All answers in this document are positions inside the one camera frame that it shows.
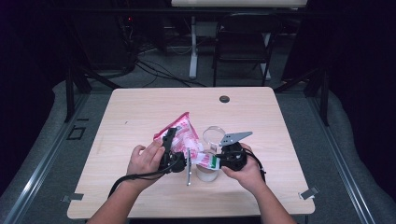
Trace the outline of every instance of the black chair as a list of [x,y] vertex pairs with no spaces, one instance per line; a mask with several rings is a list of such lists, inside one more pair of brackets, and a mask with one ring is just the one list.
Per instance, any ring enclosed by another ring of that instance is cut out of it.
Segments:
[[[223,17],[216,30],[216,46],[212,67],[213,86],[216,86],[218,62],[266,63],[262,76],[265,84],[276,35],[282,30],[282,22],[275,15],[257,13],[233,13]],[[264,35],[270,34],[267,44]]]

